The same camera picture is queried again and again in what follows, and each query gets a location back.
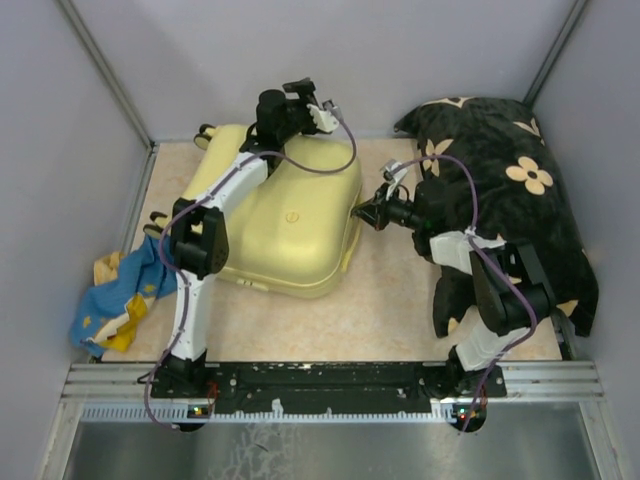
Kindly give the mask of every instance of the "gray floor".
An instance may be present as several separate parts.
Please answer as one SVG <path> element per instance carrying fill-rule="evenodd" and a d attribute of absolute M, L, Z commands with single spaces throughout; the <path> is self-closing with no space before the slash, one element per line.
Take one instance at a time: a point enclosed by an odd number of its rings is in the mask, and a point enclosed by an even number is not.
<path fill-rule="evenodd" d="M 65 479 L 580 479 L 595 473 L 577 405 L 495 405 L 476 434 L 444 424 L 83 423 Z"/>

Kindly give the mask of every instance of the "flower pattern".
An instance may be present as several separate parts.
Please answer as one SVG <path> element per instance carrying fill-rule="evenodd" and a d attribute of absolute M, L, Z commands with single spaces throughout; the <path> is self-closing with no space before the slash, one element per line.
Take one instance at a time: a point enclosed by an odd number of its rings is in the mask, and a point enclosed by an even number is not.
<path fill-rule="evenodd" d="M 520 157 L 518 167 L 511 166 L 506 170 L 507 176 L 515 182 L 524 182 L 525 188 L 533 195 L 544 194 L 545 187 L 553 185 L 553 178 L 546 171 L 538 168 L 538 164 L 529 157 Z"/>
<path fill-rule="evenodd" d="M 447 105 L 453 105 L 454 107 L 462 108 L 466 101 L 471 100 L 476 97 L 452 97 L 452 98 L 441 98 L 440 100 L 431 100 L 430 102 L 423 103 L 424 105 L 434 105 L 436 103 L 446 103 Z"/>
<path fill-rule="evenodd" d="M 544 143 L 544 138 L 542 138 L 542 135 L 540 135 L 540 129 L 538 128 L 538 124 L 535 118 L 531 119 L 531 124 L 527 124 L 524 122 L 513 122 L 513 124 L 519 126 L 523 130 L 526 130 L 530 134 L 535 135 L 540 139 L 540 143 L 546 146 L 546 144 Z"/>
<path fill-rule="evenodd" d="M 431 140 L 427 140 L 427 146 L 425 148 L 426 155 L 442 155 L 444 151 L 449 148 L 449 145 L 453 143 L 453 138 L 448 138 L 441 141 L 438 145 L 434 145 Z M 424 162 L 424 171 L 431 170 L 436 177 L 440 176 L 440 162 L 438 159 L 427 160 Z"/>

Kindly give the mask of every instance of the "towel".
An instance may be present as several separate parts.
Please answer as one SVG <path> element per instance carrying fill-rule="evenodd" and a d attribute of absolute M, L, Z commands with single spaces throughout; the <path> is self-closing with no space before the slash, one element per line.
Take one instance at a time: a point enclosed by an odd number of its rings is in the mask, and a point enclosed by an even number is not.
<path fill-rule="evenodd" d="M 164 251 L 172 261 L 169 242 Z M 146 235 L 129 255 L 114 252 L 97 260 L 94 284 L 82 297 L 70 337 L 74 345 L 99 357 L 107 348 L 129 348 L 155 299 L 176 290 L 176 277 L 160 261 L 158 240 Z"/>

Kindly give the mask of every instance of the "yellow plastic container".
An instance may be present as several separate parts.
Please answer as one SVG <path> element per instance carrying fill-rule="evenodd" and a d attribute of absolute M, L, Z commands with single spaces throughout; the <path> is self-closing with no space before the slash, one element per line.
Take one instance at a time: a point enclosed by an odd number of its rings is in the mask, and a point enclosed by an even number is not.
<path fill-rule="evenodd" d="M 247 127 L 208 129 L 211 141 L 183 197 L 204 192 L 235 159 Z M 349 144 L 298 136 L 287 155 L 316 169 L 340 167 Z M 340 282 L 356 246 L 360 223 L 350 216 L 362 177 L 356 159 L 334 175 L 318 175 L 282 162 L 266 182 L 226 219 L 229 259 L 219 277 L 263 291 L 303 298 L 329 293 Z"/>

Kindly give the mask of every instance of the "gray wall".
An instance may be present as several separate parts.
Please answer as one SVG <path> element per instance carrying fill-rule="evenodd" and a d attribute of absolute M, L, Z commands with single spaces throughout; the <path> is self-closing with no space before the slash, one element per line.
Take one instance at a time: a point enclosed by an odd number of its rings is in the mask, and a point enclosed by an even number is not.
<path fill-rule="evenodd" d="M 640 473 L 640 3 L 594 1 L 536 107 L 601 297 L 595 359 Z"/>
<path fill-rule="evenodd" d="M 155 139 L 250 122 L 309 75 L 360 136 L 446 95 L 522 98 L 572 0 L 75 0 Z"/>
<path fill-rule="evenodd" d="M 144 148 L 52 1 L 0 15 L 0 477 L 33 478 L 92 262 L 117 246 Z"/>

